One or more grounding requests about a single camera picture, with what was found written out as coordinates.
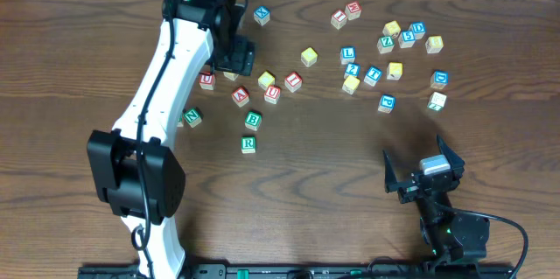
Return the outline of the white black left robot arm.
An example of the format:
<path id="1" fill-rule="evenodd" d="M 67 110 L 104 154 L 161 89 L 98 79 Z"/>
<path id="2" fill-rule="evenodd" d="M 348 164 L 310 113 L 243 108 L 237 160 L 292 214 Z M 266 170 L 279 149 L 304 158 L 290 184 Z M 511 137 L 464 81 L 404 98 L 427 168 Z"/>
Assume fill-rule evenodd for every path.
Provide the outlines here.
<path id="1" fill-rule="evenodd" d="M 236 0 L 165 0 L 157 49 L 112 130 L 95 130 L 87 156 L 100 201 L 130 230 L 137 265 L 82 267 L 80 278 L 185 278 L 175 213 L 186 175 L 173 154 L 179 118 L 204 66 L 248 76 L 255 46 L 237 35 Z"/>

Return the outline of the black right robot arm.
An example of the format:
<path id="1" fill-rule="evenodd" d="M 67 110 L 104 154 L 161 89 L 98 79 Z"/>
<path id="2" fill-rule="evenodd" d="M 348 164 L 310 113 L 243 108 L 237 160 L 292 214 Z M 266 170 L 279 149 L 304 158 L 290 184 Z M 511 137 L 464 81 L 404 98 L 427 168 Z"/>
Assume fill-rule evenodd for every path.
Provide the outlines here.
<path id="1" fill-rule="evenodd" d="M 465 162 L 441 136 L 437 137 L 439 153 L 419 162 L 420 169 L 410 179 L 397 179 L 387 153 L 385 164 L 385 192 L 398 194 L 402 204 L 416 203 L 420 212 L 422 236 L 432 248 L 434 258 L 423 264 L 433 272 L 438 267 L 474 265 L 487 256 L 489 220 L 452 207 L 448 193 L 455 190 L 463 176 Z"/>

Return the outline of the yellow O block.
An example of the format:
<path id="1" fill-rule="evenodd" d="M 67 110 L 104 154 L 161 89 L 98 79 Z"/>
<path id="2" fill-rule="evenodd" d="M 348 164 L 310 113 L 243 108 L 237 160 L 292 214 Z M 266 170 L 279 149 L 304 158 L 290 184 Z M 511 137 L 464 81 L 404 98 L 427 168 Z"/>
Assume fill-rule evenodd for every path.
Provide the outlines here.
<path id="1" fill-rule="evenodd" d="M 275 81 L 275 76 L 272 73 L 265 71 L 259 76 L 257 83 L 261 89 L 267 90 L 269 86 L 275 84 Z"/>

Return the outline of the green R block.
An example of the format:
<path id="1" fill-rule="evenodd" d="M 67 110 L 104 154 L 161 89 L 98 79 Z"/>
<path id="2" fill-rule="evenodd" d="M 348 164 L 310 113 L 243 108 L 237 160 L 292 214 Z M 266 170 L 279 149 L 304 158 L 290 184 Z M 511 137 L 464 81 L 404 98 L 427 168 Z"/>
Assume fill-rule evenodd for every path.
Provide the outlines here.
<path id="1" fill-rule="evenodd" d="M 256 138 L 254 136 L 243 136 L 241 138 L 241 152 L 243 154 L 256 152 Z"/>

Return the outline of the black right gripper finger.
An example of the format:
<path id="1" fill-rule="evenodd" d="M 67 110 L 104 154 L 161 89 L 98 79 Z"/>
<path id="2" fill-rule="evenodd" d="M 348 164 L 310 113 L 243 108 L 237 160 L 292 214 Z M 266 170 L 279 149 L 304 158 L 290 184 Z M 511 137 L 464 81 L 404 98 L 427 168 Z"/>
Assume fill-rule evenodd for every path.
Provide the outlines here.
<path id="1" fill-rule="evenodd" d="M 385 175 L 384 175 L 385 192 L 386 193 L 397 192 L 399 189 L 406 190 L 407 188 L 411 187 L 413 185 L 413 182 L 411 180 L 408 181 L 397 180 L 388 153 L 385 150 L 382 153 L 383 153 L 383 160 L 385 166 Z"/>
<path id="2" fill-rule="evenodd" d="M 440 135 L 437 135 L 437 146 L 450 164 L 454 177 L 462 178 L 465 171 L 465 161 L 445 143 Z"/>

